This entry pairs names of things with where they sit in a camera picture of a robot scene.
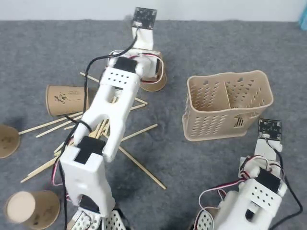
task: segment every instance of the circuit board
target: circuit board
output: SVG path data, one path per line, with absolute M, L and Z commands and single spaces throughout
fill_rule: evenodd
M 140 29 L 152 30 L 154 27 L 157 10 L 136 7 L 132 27 L 139 27 Z
M 278 120 L 259 119 L 258 138 L 282 140 L 282 123 Z

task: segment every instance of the basket hole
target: basket hole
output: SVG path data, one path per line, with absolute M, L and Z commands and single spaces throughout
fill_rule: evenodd
M 244 121 L 243 121 L 243 118 L 241 115 L 237 115 L 235 116 L 235 119 L 236 119 L 236 123 L 235 123 L 235 128 L 238 128 L 238 127 L 243 127 L 244 125 Z

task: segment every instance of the cable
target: cable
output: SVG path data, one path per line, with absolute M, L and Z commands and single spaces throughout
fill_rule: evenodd
M 282 171 L 282 174 L 283 174 L 282 179 L 284 180 L 284 170 L 283 170 L 283 168 L 279 164 L 276 164 L 276 163 L 271 163 L 270 165 L 271 166 L 277 166 L 278 168 L 280 168 L 280 170 Z
M 226 192 L 225 192 L 222 188 L 219 189 L 219 190 L 217 190 L 217 193 L 218 193 L 218 195 L 220 196 L 221 201 L 223 201 L 223 200 L 224 200 L 224 197 L 227 195 Z
M 244 171 L 244 168 L 245 168 L 246 164 L 247 164 L 249 161 L 254 160 L 254 159 L 265 160 L 265 161 L 266 161 L 265 170 L 268 170 L 268 168 L 270 167 L 270 166 L 269 166 L 269 161 L 268 161 L 268 159 L 266 159 L 265 157 L 263 157 L 263 156 L 261 156 L 261 155 L 254 155 L 254 156 L 252 156 L 252 157 L 250 157 L 250 158 L 248 158 L 248 157 L 245 158 L 244 162 L 242 163 L 242 165 L 241 165 L 241 167 L 240 167 L 240 170 L 241 170 L 241 171 Z
M 268 140 L 265 138 L 265 141 L 266 143 L 274 150 L 274 152 L 276 153 L 276 155 L 279 157 L 279 161 L 280 161 L 280 167 L 283 169 L 283 157 L 282 155 L 280 154 L 279 151 L 277 151 L 273 146 L 271 146 L 268 142 Z M 281 225 L 282 223 L 284 223 L 285 221 L 293 218 L 293 217 L 296 217 L 298 215 L 300 215 L 302 212 L 303 212 L 303 206 L 301 204 L 301 202 L 299 201 L 299 199 L 297 198 L 296 194 L 294 193 L 292 187 L 290 186 L 290 183 L 288 181 L 288 178 L 287 176 L 284 174 L 284 182 L 286 183 L 286 185 L 288 186 L 288 189 L 290 190 L 290 193 L 292 194 L 294 200 L 297 202 L 298 206 L 299 206 L 299 211 L 293 213 L 293 214 L 290 214 L 289 216 L 286 216 L 284 218 L 282 218 L 280 221 L 278 221 L 277 223 L 275 223 L 272 227 L 270 227 L 269 229 L 270 230 L 273 230 L 275 228 L 277 228 L 279 225 Z
M 130 46 L 128 46 L 125 50 L 121 51 L 118 54 L 109 54 L 109 55 L 104 55 L 104 56 L 100 56 L 100 57 L 95 57 L 94 59 L 92 59 L 90 61 L 90 63 L 87 65 L 86 70 L 85 70 L 85 76 L 84 76 L 84 102 L 83 102 L 83 113 L 85 113 L 86 111 L 86 100 L 87 100 L 87 79 L 88 79 L 88 72 L 90 70 L 91 65 L 98 61 L 98 60 L 102 60 L 102 59 L 106 59 L 106 58 L 116 58 L 119 57 L 125 53 L 127 53 L 136 43 L 137 39 L 138 39 L 138 30 L 139 28 L 137 28 L 136 32 L 135 32 L 135 37 L 133 39 L 133 42 L 130 44 Z
M 198 204 L 200 205 L 200 207 L 201 207 L 202 210 L 205 210 L 205 209 L 208 208 L 208 207 L 203 207 L 203 206 L 201 205 L 201 197 L 202 197 L 205 193 L 210 192 L 210 191 L 214 191 L 214 190 L 218 190 L 218 189 L 221 189 L 221 188 L 231 187 L 231 186 L 234 186 L 234 185 L 236 185 L 236 184 L 238 184 L 238 183 L 241 183 L 241 182 L 244 182 L 244 181 L 245 181 L 245 179 L 241 178 L 241 179 L 238 179 L 238 180 L 233 181 L 233 182 L 230 182 L 230 183 L 225 183 L 225 184 L 221 184 L 221 185 L 218 185 L 218 186 L 209 188 L 209 189 L 203 191 L 203 192 L 200 194 L 200 196 L 198 197 Z

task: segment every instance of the perforated metal plate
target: perforated metal plate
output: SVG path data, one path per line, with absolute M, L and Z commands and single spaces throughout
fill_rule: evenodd
M 202 211 L 197 222 L 197 230 L 213 230 L 213 218 L 208 211 Z
M 96 230 L 99 229 L 101 216 L 82 208 L 79 208 L 68 224 L 68 230 Z M 118 211 L 113 210 L 110 217 L 106 218 L 102 226 L 104 230 L 126 230 L 126 227 Z
M 106 230 L 126 230 L 117 211 L 113 210 L 110 217 L 106 219 Z

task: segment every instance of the black wire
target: black wire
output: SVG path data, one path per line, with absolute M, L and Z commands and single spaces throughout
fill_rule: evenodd
M 272 147 L 268 140 L 265 139 L 265 141 L 267 142 L 267 144 L 274 150 L 274 152 L 276 153 L 276 155 L 279 157 L 279 161 L 280 161 L 280 166 L 281 168 L 283 169 L 283 157 L 282 155 L 280 154 L 279 151 L 277 151 L 274 147 Z M 286 175 L 284 175 L 284 182 L 286 183 L 286 185 L 288 186 L 288 189 L 290 190 L 290 193 L 292 194 L 294 200 L 297 202 L 298 206 L 299 206 L 299 211 L 293 213 L 293 214 L 290 214 L 289 216 L 286 216 L 284 218 L 282 218 L 280 221 L 278 221 L 277 223 L 275 223 L 272 227 L 270 227 L 269 229 L 270 230 L 273 230 L 275 228 L 277 228 L 279 225 L 281 225 L 282 223 L 284 223 L 285 221 L 293 218 L 293 217 L 296 217 L 298 215 L 300 215 L 302 212 L 303 212 L 303 206 L 301 204 L 301 202 L 299 201 L 299 199 L 297 198 L 296 194 L 294 193 L 292 187 L 290 186 L 290 183 L 288 181 L 288 178 Z
M 84 103 L 83 103 L 83 112 L 85 113 L 86 111 L 86 100 L 87 100 L 87 79 L 88 79 L 88 72 L 90 70 L 91 65 L 98 61 L 98 60 L 102 60 L 102 59 L 106 59 L 106 58 L 116 58 L 119 57 L 125 53 L 127 53 L 136 43 L 136 40 L 138 39 L 138 30 L 136 30 L 135 33 L 135 37 L 133 39 L 133 42 L 131 43 L 130 46 L 128 46 L 125 50 L 121 51 L 118 54 L 110 54 L 110 55 L 104 55 L 104 56 L 100 56 L 100 57 L 95 57 L 93 60 L 90 61 L 90 63 L 87 65 L 86 70 L 85 70 L 85 76 L 84 76 Z

